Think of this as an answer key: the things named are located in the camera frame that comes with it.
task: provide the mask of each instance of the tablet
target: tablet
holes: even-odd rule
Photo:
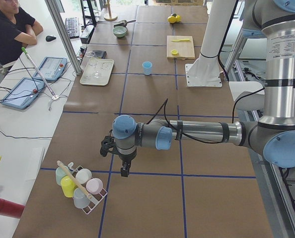
[[[55,82],[60,76],[63,75],[66,65],[66,58],[45,57],[38,69],[48,82]],[[35,72],[33,78],[42,80],[38,72]]]
[[[36,99],[44,87],[44,81],[22,78],[3,98],[1,104],[17,109],[25,109]]]

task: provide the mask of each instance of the green bowl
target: green bowl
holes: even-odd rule
[[[127,33],[127,28],[124,27],[124,26],[116,26],[113,28],[113,34],[118,37],[118,38],[121,38],[121,37],[124,37]]]

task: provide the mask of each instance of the black mouse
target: black mouse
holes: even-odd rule
[[[47,42],[53,41],[54,39],[56,39],[56,36],[54,36],[54,35],[46,36]]]

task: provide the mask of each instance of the keyboard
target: keyboard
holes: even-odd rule
[[[79,37],[79,20],[78,17],[67,17],[65,28],[70,39]]]

